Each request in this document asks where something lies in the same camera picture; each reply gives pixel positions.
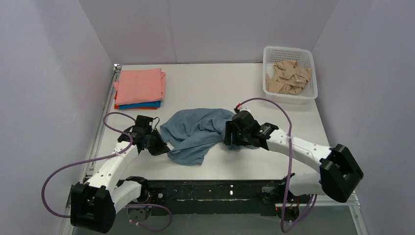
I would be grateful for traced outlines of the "grey-blue t shirt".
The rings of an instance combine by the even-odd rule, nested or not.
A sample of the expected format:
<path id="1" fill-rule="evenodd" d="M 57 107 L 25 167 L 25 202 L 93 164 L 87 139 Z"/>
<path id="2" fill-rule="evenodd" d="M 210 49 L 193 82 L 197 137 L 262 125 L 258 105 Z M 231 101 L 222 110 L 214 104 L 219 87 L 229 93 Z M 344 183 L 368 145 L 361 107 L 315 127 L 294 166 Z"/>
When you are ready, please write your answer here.
<path id="1" fill-rule="evenodd" d="M 233 116 L 221 108 L 177 111 L 160 126 L 163 141 L 173 146 L 167 156 L 176 164 L 201 165 L 210 148 L 224 141 L 226 122 Z"/>

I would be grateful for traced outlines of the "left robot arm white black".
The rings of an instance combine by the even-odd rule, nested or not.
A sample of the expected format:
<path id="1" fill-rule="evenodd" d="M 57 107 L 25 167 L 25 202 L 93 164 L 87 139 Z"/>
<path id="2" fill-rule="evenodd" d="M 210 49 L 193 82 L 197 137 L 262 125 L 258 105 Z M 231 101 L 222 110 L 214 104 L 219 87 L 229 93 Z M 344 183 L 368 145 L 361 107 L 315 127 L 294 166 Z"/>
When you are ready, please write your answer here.
<path id="1" fill-rule="evenodd" d="M 127 167 L 136 158 L 131 152 L 148 150 L 152 156 L 169 152 L 154 118 L 138 115 L 133 126 L 121 131 L 111 157 L 86 182 L 77 183 L 70 193 L 70 223 L 75 227 L 107 233 L 117 213 L 125 207 L 148 209 L 152 193 L 143 177 L 130 176 L 121 180 Z"/>

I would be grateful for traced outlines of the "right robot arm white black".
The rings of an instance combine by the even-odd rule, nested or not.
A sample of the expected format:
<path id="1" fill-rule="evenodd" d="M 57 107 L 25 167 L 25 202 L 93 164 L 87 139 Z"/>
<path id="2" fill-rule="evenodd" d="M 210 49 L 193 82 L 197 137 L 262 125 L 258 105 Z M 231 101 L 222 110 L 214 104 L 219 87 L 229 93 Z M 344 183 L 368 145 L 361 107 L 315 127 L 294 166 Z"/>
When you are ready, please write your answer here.
<path id="1" fill-rule="evenodd" d="M 271 123 L 260 125 L 248 111 L 240 111 L 226 121 L 224 143 L 284 154 L 314 170 L 305 174 L 291 172 L 284 177 L 273 192 L 282 201 L 313 194 L 345 203 L 364 177 L 346 146 L 323 146 L 291 137 Z"/>

